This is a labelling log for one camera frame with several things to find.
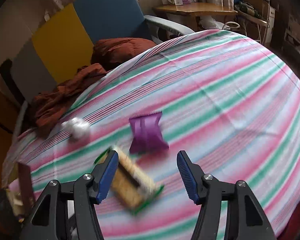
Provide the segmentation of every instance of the white plastic wrapper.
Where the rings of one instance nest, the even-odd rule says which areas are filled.
[[[75,139],[80,139],[90,130],[90,124],[87,121],[77,117],[74,117],[69,121],[63,122],[61,126]]]

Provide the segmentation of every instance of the purple wrapper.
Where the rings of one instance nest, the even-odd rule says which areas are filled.
[[[129,118],[133,140],[130,153],[158,151],[168,149],[169,145],[163,140],[159,128],[162,112]]]

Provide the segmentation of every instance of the wooden desk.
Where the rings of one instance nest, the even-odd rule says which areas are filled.
[[[156,15],[160,18],[168,19],[167,13],[187,16],[187,25],[189,28],[193,29],[195,32],[198,31],[197,20],[199,16],[205,15],[221,15],[221,16],[234,16],[237,12],[233,9],[216,5],[213,3],[202,3],[196,2],[184,5],[162,5],[153,8]]]

